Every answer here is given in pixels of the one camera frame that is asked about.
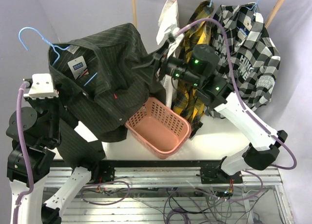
white bracket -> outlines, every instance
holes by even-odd
[[[91,180],[91,171],[86,168],[75,168],[72,176],[66,181],[66,183],[48,199],[45,204],[47,207],[56,209],[59,208],[59,216],[62,217],[67,206],[82,189],[83,186]]]
[[[51,74],[33,74],[32,79],[33,84],[29,92],[24,94],[24,98],[44,99],[59,97]]]
[[[248,114],[249,111],[261,124],[266,126],[272,135],[277,137],[277,130],[268,126],[262,121],[247,105],[243,110],[235,92],[232,92],[227,98],[227,103],[217,106],[215,111],[222,114],[232,122],[252,143],[257,151],[270,149],[271,144],[275,144],[275,139],[268,135]]]
[[[40,179],[34,184],[32,193],[25,195],[19,206],[18,224],[41,224],[41,206],[44,184],[47,181],[48,175]],[[11,224],[13,223],[13,213],[15,209],[15,201],[19,194],[29,190],[25,183],[13,180],[10,182],[12,190],[12,211]]]

white wall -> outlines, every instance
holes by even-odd
[[[40,0],[61,42],[132,22],[131,0]]]
[[[286,0],[269,27],[281,54],[281,66],[272,103],[259,111],[276,129],[287,131],[287,145],[298,159],[295,170],[280,171],[298,224],[311,223],[312,217],[312,195],[305,192],[312,181],[311,3],[312,0]],[[284,150],[278,164],[292,164]]]
[[[8,224],[11,189],[6,177],[6,165],[12,145],[5,131],[16,109],[22,79],[30,78],[33,73],[48,72],[48,45],[34,31],[25,31],[22,38],[29,48],[26,51],[18,33],[23,27],[32,26],[51,42],[57,42],[58,38],[38,0],[0,0],[0,12],[0,223]]]

cable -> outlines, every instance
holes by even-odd
[[[167,223],[169,223],[169,220],[170,220],[170,218],[171,218],[173,215],[179,214],[179,215],[181,215],[181,216],[183,217],[184,223],[185,223],[185,224],[191,224],[191,220],[189,219],[189,217],[187,216],[187,214],[186,214],[186,213],[181,213],[181,212],[179,212],[179,211],[180,211],[179,208],[176,208],[176,209],[174,209],[174,210],[171,210],[171,211],[168,213],[167,218],[166,218]]]
[[[156,210],[158,210],[159,212],[161,212],[161,214],[165,215],[165,214],[164,214],[160,209],[158,209],[157,207],[151,206],[151,205],[145,203],[144,201],[139,200],[138,198],[133,198],[133,197],[131,197],[131,198],[134,199],[135,201],[139,201],[139,202],[145,204],[145,205],[148,206],[149,208],[156,209]]]
[[[182,210],[182,211],[179,211],[180,213],[200,214],[200,213],[202,213],[202,212],[204,212],[204,211],[206,211],[206,210],[208,209],[208,208],[206,208],[206,209],[204,209],[204,210],[201,210],[200,212],[191,212],[191,211],[187,211],[186,209],[184,209],[184,208],[174,199],[173,196],[171,196],[170,199],[173,199],[174,202],[175,202],[175,203],[179,206],[179,208]],[[171,208],[171,210],[174,210],[174,208],[172,208],[172,206],[171,206],[171,204],[170,204],[170,199],[169,199],[169,201],[168,201],[169,207]]]
[[[268,191],[269,191],[269,190],[266,190],[265,192],[263,192],[262,195],[258,198],[258,200],[256,200],[256,202],[255,202],[255,203],[253,204],[253,206],[250,208],[250,210],[249,210],[249,211],[246,211],[245,213],[243,213],[243,215],[242,215],[239,219],[237,219],[237,221],[236,221],[234,224],[236,224],[236,223],[237,223],[245,214],[247,214],[247,213],[248,213],[248,217],[247,217],[247,221],[248,221],[250,212],[252,211],[252,209],[254,208],[254,206],[257,204],[257,202],[261,199],[261,197],[263,197]]]
[[[177,193],[177,191],[173,191],[173,193],[168,197],[168,199],[167,199],[166,202],[165,202],[164,211],[163,211],[164,214],[165,214],[167,202],[168,202],[169,199],[173,196],[174,193]],[[207,217],[207,215],[203,212],[203,210],[201,210],[201,208],[199,207],[199,205],[195,202],[195,200],[193,200],[190,196],[188,196],[188,195],[186,195],[186,194],[183,194],[183,193],[180,193],[180,194],[183,195],[183,196],[188,197],[188,198],[196,205],[196,207],[200,210],[200,212],[205,216],[205,218],[206,218],[208,221],[210,221],[209,218]],[[185,217],[184,215],[187,215],[186,213],[181,213],[181,212],[179,212],[179,210],[177,210],[177,209],[174,210],[174,212],[180,214],[180,215],[183,216],[183,217]],[[164,219],[165,224],[168,224],[168,223],[169,223],[169,220],[170,220],[170,217],[171,217],[171,216],[168,215],[167,219],[165,219],[165,215],[164,215],[163,219]]]
[[[90,184],[90,185],[86,185],[86,186],[84,186],[84,187],[101,186],[101,185],[114,184],[114,183],[123,183],[123,184],[126,184],[127,187],[128,187],[127,194],[126,194],[123,198],[121,198],[120,200],[118,200],[118,201],[115,201],[115,202],[112,202],[112,203],[108,203],[108,204],[107,204],[107,203],[96,203],[96,202],[87,201],[86,199],[83,198],[83,192],[84,192],[84,191],[87,191],[88,189],[83,189],[83,190],[81,190],[81,193],[80,193],[81,199],[82,199],[83,201],[85,201],[86,203],[94,204],[94,205],[100,205],[100,206],[117,204],[117,203],[123,201],[124,199],[126,199],[126,198],[129,196],[129,193],[130,193],[130,185],[129,185],[127,182],[116,180],[116,181],[110,181],[110,182],[105,182],[105,183]]]
[[[296,159],[295,155],[293,154],[293,152],[278,137],[276,137],[274,135],[271,135],[271,132],[268,130],[268,128],[265,125],[263,125],[256,117],[254,117],[252,113],[247,111],[246,106],[245,106],[245,104],[244,104],[244,102],[243,102],[243,100],[242,100],[242,98],[241,98],[241,96],[239,94],[239,90],[238,90],[238,87],[237,87],[237,84],[236,84],[236,81],[235,81],[233,64],[232,64],[232,61],[231,61],[230,46],[229,46],[229,42],[228,42],[228,39],[227,39],[227,36],[226,36],[226,32],[225,32],[225,29],[223,28],[223,26],[217,20],[214,20],[212,18],[203,18],[203,19],[196,20],[196,21],[192,22],[191,24],[188,24],[188,25],[184,26],[182,29],[180,29],[175,34],[175,37],[179,36],[180,34],[184,33],[187,30],[189,30],[194,25],[196,25],[198,23],[201,23],[203,21],[212,22],[212,23],[216,24],[221,29],[221,33],[223,35],[223,39],[224,39],[225,46],[226,46],[226,54],[227,54],[227,59],[228,59],[228,64],[229,64],[229,69],[230,69],[230,76],[231,76],[231,79],[232,79],[232,83],[233,83],[233,87],[234,87],[236,96],[237,96],[238,101],[239,101],[240,105],[242,106],[243,110],[245,110],[245,112],[253,119],[253,121],[255,121],[269,136],[271,136],[281,146],[283,146],[286,149],[286,151],[290,154],[292,159],[293,159],[293,165],[291,167],[284,167],[284,166],[275,165],[275,164],[272,164],[271,166],[274,166],[274,167],[280,168],[280,169],[286,169],[286,170],[295,169],[297,167],[297,159]]]
[[[245,207],[245,205],[243,205],[243,204],[241,204],[241,203],[239,203],[239,202],[234,202],[234,203],[237,203],[237,204],[239,204],[240,206],[242,206],[242,207]],[[258,213],[256,213],[256,212],[253,212],[255,215],[257,215],[258,216],[258,221],[260,221],[260,215],[258,214]]]
[[[262,179],[261,179],[257,174],[255,174],[255,173],[253,173],[253,172],[250,172],[250,171],[248,171],[248,170],[245,170],[245,172],[246,172],[246,173],[249,173],[249,174],[251,174],[251,175],[256,176],[256,177],[259,179],[260,183],[261,183],[259,191],[256,192],[255,194],[251,195],[251,196],[248,196],[248,197],[245,197],[245,198],[242,198],[242,199],[236,199],[236,200],[233,200],[233,199],[224,199],[224,198],[221,198],[221,197],[217,197],[215,194],[211,194],[211,193],[208,193],[208,192],[206,192],[206,191],[200,190],[200,189],[198,189],[198,188],[196,188],[196,187],[194,187],[194,189],[195,189],[196,191],[202,192],[203,194],[206,194],[206,195],[208,195],[208,196],[215,197],[216,199],[221,200],[221,201],[227,201],[227,202],[235,202],[235,201],[237,201],[237,202],[238,202],[238,201],[249,200],[249,199],[251,199],[251,198],[256,197],[258,194],[260,194],[260,193],[262,192],[262,190],[263,190],[263,181],[262,181]]]
[[[34,190],[33,171],[31,168],[30,159],[29,159],[29,155],[28,155],[28,151],[27,151],[27,147],[25,143],[23,122],[21,119],[21,100],[23,98],[24,90],[26,89],[27,86],[29,86],[29,83],[23,82],[22,85],[19,87],[18,100],[16,104],[16,121],[17,121],[17,126],[18,126],[19,143],[20,143],[21,151],[23,153],[26,171],[27,171],[29,190],[21,192],[15,201],[15,208],[13,211],[13,224],[18,224],[19,208],[21,205],[21,200],[23,199],[25,195],[32,193]]]
[[[175,85],[174,85],[174,78],[173,78],[173,77],[171,77],[171,85],[172,85],[172,87],[174,88],[174,90],[177,91],[177,88],[176,88]]]
[[[231,203],[229,203],[229,207],[228,207],[227,214],[229,213],[229,209],[230,209],[230,207],[231,207]],[[226,221],[228,220],[228,218],[230,218],[231,216],[232,216],[232,208],[231,208],[231,214],[230,214],[230,216],[228,217],[228,215],[226,215],[226,218],[225,218],[225,223],[226,223]]]

pink plastic basket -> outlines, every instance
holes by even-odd
[[[126,127],[160,159],[175,154],[191,134],[187,120],[153,97],[126,122]]]

shirt tag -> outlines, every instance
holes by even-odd
[[[238,28],[239,29],[237,36],[241,39],[244,40],[247,37],[247,34],[245,33],[245,31],[242,28]]]
[[[252,27],[253,27],[252,26],[252,19],[249,17],[245,17],[243,25],[246,27],[246,30],[248,30],[250,32]]]
[[[79,46],[69,45],[69,48],[67,49],[67,51],[69,51],[71,54],[75,54],[75,52],[77,52],[79,48],[80,48]]]
[[[77,57],[76,59],[69,61],[67,64],[75,79],[78,79],[88,73],[87,65],[83,56]]]

